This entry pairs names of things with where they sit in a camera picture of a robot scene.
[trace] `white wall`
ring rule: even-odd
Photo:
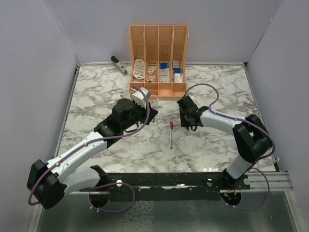
[[[281,0],[45,0],[80,62],[130,61],[131,24],[189,25],[188,61],[248,62]]]
[[[26,231],[31,164],[53,155],[76,55],[42,0],[0,7],[0,231]]]
[[[308,0],[283,1],[248,64],[248,75],[309,229],[308,12]]]

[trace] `white marble table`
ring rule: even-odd
[[[118,99],[129,98],[131,67],[126,69],[129,74],[122,76],[110,65],[80,68],[59,154],[84,139],[112,112]],[[187,66],[186,75],[188,87],[209,83],[219,90],[214,109],[237,116],[258,114],[242,66]],[[208,106],[216,97],[205,86],[194,88],[190,95],[198,107]],[[106,172],[218,172],[236,157],[233,136],[212,128],[199,127],[196,132],[181,128],[175,101],[160,101],[158,111],[155,123],[121,139],[77,170],[99,165]],[[174,124],[173,149],[169,147],[170,121]],[[256,167],[275,170],[271,158],[261,160]]]

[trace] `purple cable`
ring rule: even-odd
[[[211,108],[212,105],[214,105],[214,104],[219,100],[219,92],[218,92],[218,90],[217,90],[215,87],[213,87],[212,85],[209,85],[209,84],[206,84],[206,83],[195,84],[195,85],[191,86],[190,88],[188,88],[188,89],[186,90],[186,92],[184,93],[184,95],[186,95],[187,92],[188,92],[190,89],[194,88],[195,86],[209,86],[209,87],[211,87],[211,88],[216,92],[216,94],[217,94],[216,100],[214,100],[212,103],[210,103],[210,105],[209,105],[209,107],[208,107],[208,109],[209,109],[210,112],[212,112],[213,114],[219,115],[219,116],[221,116],[221,117],[225,117],[225,118],[231,119],[231,120],[235,120],[235,119],[236,119],[236,120],[238,120],[238,121],[245,122],[245,123],[249,124],[250,126],[256,128],[256,129],[258,129],[259,131],[261,131],[264,135],[266,135],[266,137],[270,140],[270,142],[271,142],[271,144],[272,144],[272,146],[273,146],[273,149],[272,149],[272,151],[271,151],[268,155],[265,155],[265,156],[260,157],[257,161],[259,161],[259,160],[261,160],[261,159],[265,159],[265,158],[267,158],[267,157],[270,157],[270,156],[272,156],[272,155],[275,153],[275,151],[276,151],[276,143],[275,143],[275,141],[270,137],[270,135],[269,135],[265,130],[263,130],[262,128],[258,127],[257,125],[255,125],[255,124],[253,124],[253,123],[251,123],[251,122],[249,122],[249,121],[247,121],[247,120],[245,120],[245,119],[226,116],[226,115],[220,114],[219,112],[216,112],[216,111],[212,110],[212,108]]]
[[[216,92],[216,94],[217,94],[216,100],[214,100],[212,103],[210,103],[210,105],[209,105],[209,107],[208,107],[208,109],[209,109],[210,112],[212,112],[213,114],[219,115],[219,116],[221,116],[221,117],[225,117],[225,118],[228,118],[228,119],[235,120],[234,117],[230,117],[230,116],[226,116],[226,115],[220,114],[220,113],[215,112],[215,111],[213,111],[213,110],[211,109],[211,106],[212,106],[213,104],[215,104],[215,103],[219,100],[219,92],[218,92],[218,90],[217,90],[215,87],[213,87],[212,85],[209,85],[209,84],[206,84],[206,83],[201,83],[201,84],[193,85],[193,86],[191,86],[190,88],[187,89],[187,91],[184,93],[184,96],[187,94],[187,92],[188,92],[190,89],[192,89],[192,88],[195,87],[195,86],[209,86],[209,87],[211,87],[211,88]],[[253,124],[253,123],[251,123],[251,122],[249,122],[249,121],[247,121],[247,120],[245,120],[245,119],[236,118],[236,120],[241,121],[241,122],[245,122],[245,123],[249,124],[250,126],[253,126],[253,127],[257,128],[259,131],[261,131],[262,133],[264,133],[264,134],[266,135],[266,137],[271,141],[272,146],[273,146],[272,151],[271,151],[268,155],[260,157],[260,158],[257,160],[257,162],[258,162],[259,160],[261,160],[261,159],[265,159],[265,158],[267,158],[267,157],[270,157],[271,155],[273,155],[273,154],[275,153],[275,151],[276,151],[276,144],[275,144],[274,140],[270,137],[270,135],[269,135],[265,130],[263,130],[262,128],[258,127],[257,125],[255,125],[255,124]],[[229,207],[231,207],[231,208],[234,208],[234,209],[242,210],[242,211],[253,211],[253,210],[262,208],[262,207],[268,202],[269,196],[270,196],[270,186],[269,186],[269,182],[268,182],[267,177],[265,176],[264,173],[262,173],[259,169],[253,167],[255,164],[256,164],[256,163],[252,164],[251,167],[249,167],[249,168],[247,169],[246,172],[248,172],[250,169],[256,169],[258,172],[260,172],[260,173],[263,175],[263,177],[264,177],[265,180],[266,180],[267,189],[268,189],[266,199],[265,199],[264,202],[261,203],[259,206],[256,206],[256,207],[253,207],[253,208],[240,208],[240,207],[232,206],[232,205],[226,203],[227,206],[229,206]]]
[[[148,119],[149,119],[149,115],[150,115],[150,108],[149,108],[149,103],[148,103],[148,99],[146,97],[146,95],[144,94],[144,92],[138,87],[138,86],[132,86],[132,88],[134,89],[137,89],[144,97],[145,99],[145,102],[146,102],[146,108],[147,108],[147,115],[146,115],[146,119],[145,119],[145,122],[143,123],[143,125],[138,128],[136,131],[134,132],[131,132],[129,134],[124,134],[124,135],[117,135],[117,136],[111,136],[111,137],[104,137],[104,138],[99,138],[99,139],[94,139],[94,140],[91,140],[89,142],[87,142],[86,144],[89,145],[89,144],[92,144],[92,143],[95,143],[97,141],[102,141],[102,140],[108,140],[108,139],[120,139],[120,138],[125,138],[125,137],[128,137],[128,136],[131,136],[133,134],[136,134],[137,132],[139,132],[141,129],[143,129],[145,126],[146,126],[146,123],[148,122]],[[82,149],[83,147],[85,147],[85,144],[83,145],[80,145],[78,148],[74,149],[73,151],[71,151],[68,155],[66,155],[65,157],[63,157],[61,160],[58,161],[59,164],[61,164],[63,161],[65,161],[67,158],[69,158],[70,156],[72,156],[75,152],[79,151],[80,149]],[[52,165],[49,169],[47,169],[41,176],[40,178],[37,180],[37,182],[35,182],[31,192],[30,192],[30,195],[28,197],[28,204],[29,205],[36,205],[36,204],[39,204],[39,202],[31,202],[31,198],[35,192],[35,189],[38,187],[39,183],[43,180],[43,178],[51,171],[53,170],[54,168],[56,167],[56,165]]]
[[[270,197],[270,186],[269,186],[269,181],[267,180],[267,177],[264,173],[262,173],[259,169],[257,168],[252,168],[252,169],[256,169],[258,172],[260,172],[263,177],[265,178],[266,180],[266,183],[267,183],[267,196],[266,196],[266,199],[263,201],[263,203],[261,203],[259,206],[255,206],[255,207],[252,207],[252,208],[241,208],[241,207],[237,207],[237,206],[233,206],[233,205],[230,205],[228,203],[226,203],[223,198],[221,198],[222,201],[225,202],[226,206],[230,207],[230,208],[233,208],[233,209],[237,209],[237,210],[241,210],[241,211],[253,211],[253,210],[257,210],[257,209],[260,209],[262,208],[264,205],[266,205],[266,203],[268,202],[269,200],[269,197]]]
[[[134,205],[134,202],[135,202],[135,192],[134,192],[134,189],[132,188],[132,186],[127,184],[127,183],[123,183],[123,182],[122,183],[110,183],[110,184],[106,184],[106,185],[101,185],[101,186],[93,187],[92,189],[100,189],[100,188],[104,188],[104,187],[108,187],[108,186],[112,186],[112,185],[118,185],[118,184],[126,185],[126,186],[128,186],[131,189],[133,197],[132,197],[132,202],[131,202],[131,204],[129,206],[127,206],[124,209],[120,209],[120,210],[108,210],[108,209],[102,209],[102,208],[95,208],[92,205],[91,201],[89,200],[89,204],[91,205],[91,208],[94,208],[96,210],[99,210],[99,211],[102,211],[102,212],[105,212],[105,213],[122,213],[122,212],[132,208],[133,205]]]

